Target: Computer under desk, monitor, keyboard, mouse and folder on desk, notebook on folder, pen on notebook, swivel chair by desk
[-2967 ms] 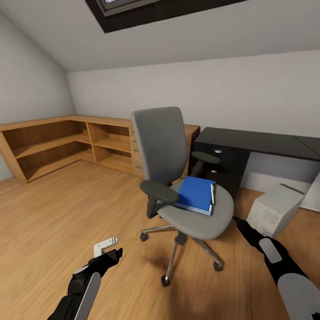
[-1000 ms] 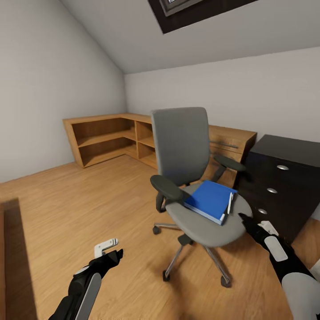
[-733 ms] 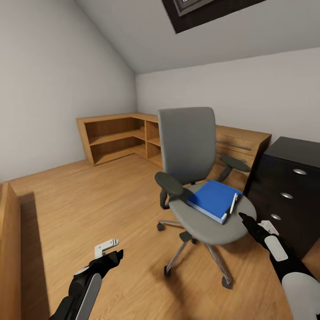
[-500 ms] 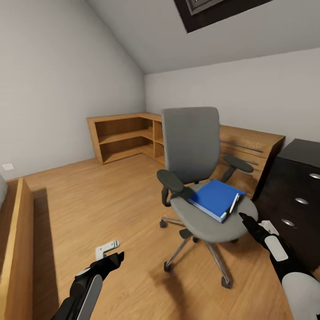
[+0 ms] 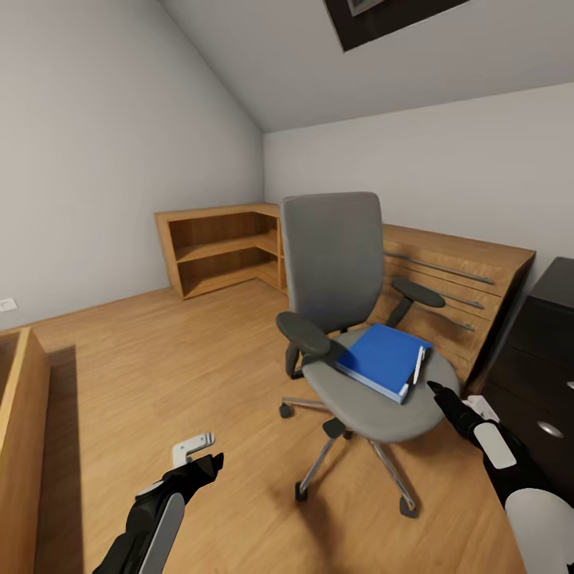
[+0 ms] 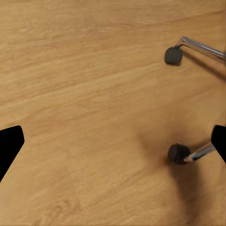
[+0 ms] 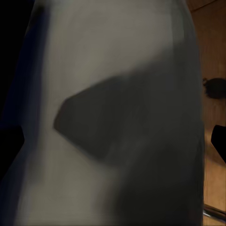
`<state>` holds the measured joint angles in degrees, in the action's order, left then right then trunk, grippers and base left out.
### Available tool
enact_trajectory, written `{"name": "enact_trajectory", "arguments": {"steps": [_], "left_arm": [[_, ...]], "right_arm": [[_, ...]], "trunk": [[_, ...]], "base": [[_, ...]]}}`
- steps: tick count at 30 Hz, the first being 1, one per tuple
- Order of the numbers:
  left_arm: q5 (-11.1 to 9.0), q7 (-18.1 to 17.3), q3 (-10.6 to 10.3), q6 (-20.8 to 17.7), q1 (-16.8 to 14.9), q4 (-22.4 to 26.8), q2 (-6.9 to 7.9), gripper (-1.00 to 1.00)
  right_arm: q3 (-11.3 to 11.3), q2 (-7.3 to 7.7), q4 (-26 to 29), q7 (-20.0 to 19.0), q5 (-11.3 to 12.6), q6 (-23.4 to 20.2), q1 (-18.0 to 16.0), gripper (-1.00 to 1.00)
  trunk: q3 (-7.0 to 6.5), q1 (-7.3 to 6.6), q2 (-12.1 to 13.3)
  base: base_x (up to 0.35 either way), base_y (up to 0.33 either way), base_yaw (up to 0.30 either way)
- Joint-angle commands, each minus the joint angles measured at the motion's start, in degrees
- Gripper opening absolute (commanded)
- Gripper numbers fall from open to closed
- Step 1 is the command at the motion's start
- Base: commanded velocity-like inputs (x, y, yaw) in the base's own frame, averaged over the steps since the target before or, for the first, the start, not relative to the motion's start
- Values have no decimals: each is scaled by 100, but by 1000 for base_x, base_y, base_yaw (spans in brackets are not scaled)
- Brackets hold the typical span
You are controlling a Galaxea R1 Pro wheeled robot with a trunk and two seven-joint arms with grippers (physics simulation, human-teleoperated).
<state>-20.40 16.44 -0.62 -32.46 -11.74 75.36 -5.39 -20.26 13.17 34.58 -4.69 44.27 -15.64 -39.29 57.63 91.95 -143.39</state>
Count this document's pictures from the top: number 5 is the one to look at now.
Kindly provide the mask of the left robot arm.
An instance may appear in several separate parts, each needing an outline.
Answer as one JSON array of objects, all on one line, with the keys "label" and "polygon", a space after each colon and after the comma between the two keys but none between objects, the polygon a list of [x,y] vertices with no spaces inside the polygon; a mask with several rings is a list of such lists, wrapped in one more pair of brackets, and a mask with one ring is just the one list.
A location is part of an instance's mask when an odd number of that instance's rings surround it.
[{"label": "left robot arm", "polygon": [[161,574],[185,513],[198,488],[214,482],[223,468],[223,452],[193,461],[191,455],[214,445],[214,433],[176,444],[174,469],[136,496],[126,522],[102,564],[92,574]]}]

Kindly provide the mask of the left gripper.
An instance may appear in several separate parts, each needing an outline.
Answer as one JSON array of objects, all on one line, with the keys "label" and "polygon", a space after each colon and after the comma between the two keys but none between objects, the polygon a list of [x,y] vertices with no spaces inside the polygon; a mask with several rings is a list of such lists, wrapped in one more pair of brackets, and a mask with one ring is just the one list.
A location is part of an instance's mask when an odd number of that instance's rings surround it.
[{"label": "left gripper", "polygon": [[166,472],[162,478],[170,477],[173,474],[185,475],[190,480],[191,497],[193,497],[198,488],[214,482],[218,475],[217,472],[223,468],[223,461],[223,452],[214,458],[212,454],[208,454],[194,460],[192,463],[187,463],[185,466]]}]

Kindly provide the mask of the swivel chair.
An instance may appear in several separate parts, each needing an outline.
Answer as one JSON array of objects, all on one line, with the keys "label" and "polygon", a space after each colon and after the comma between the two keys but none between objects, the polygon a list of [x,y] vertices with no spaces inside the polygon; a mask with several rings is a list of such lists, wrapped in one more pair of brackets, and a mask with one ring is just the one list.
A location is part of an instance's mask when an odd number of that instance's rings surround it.
[{"label": "swivel chair", "polygon": [[[308,500],[308,484],[332,445],[340,436],[351,439],[354,432],[367,439],[402,493],[400,513],[415,518],[415,500],[378,443],[405,442],[433,430],[446,416],[427,382],[460,396],[458,376],[432,348],[417,383],[399,404],[337,369],[337,360],[369,330],[348,328],[366,322],[383,289],[386,224],[379,198],[370,191],[292,195],[278,206],[290,312],[278,313],[275,321],[289,340],[285,372],[291,380],[305,379],[320,399],[283,398],[280,416],[291,414],[288,404],[335,415],[323,423],[329,439],[304,481],[296,483],[295,499]],[[403,299],[385,324],[390,328],[398,328],[415,301],[438,309],[446,305],[442,296],[413,281],[395,279],[391,286]],[[328,336],[336,331],[339,335]]]}]

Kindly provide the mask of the folder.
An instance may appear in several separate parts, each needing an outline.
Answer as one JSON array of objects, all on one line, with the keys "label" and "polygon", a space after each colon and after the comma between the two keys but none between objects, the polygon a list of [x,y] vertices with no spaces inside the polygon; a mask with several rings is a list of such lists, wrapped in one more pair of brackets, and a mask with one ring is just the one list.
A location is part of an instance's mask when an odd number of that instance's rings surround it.
[{"label": "folder", "polygon": [[433,344],[399,328],[375,323],[336,362],[353,379],[401,404],[414,381],[419,348],[421,369]]}]

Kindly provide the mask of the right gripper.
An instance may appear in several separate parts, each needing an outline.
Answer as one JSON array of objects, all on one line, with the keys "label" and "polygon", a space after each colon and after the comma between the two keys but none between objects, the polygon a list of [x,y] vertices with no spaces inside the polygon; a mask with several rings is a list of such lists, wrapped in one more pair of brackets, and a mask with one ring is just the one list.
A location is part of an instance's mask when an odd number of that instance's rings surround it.
[{"label": "right gripper", "polygon": [[476,415],[478,413],[465,405],[464,402],[459,399],[453,389],[443,387],[440,383],[434,382],[432,380],[429,380],[427,384],[436,394],[434,400],[442,409],[449,423],[452,423],[456,431],[462,435],[461,429],[459,429],[459,419],[461,419],[462,416],[464,416],[466,413],[475,413]]}]

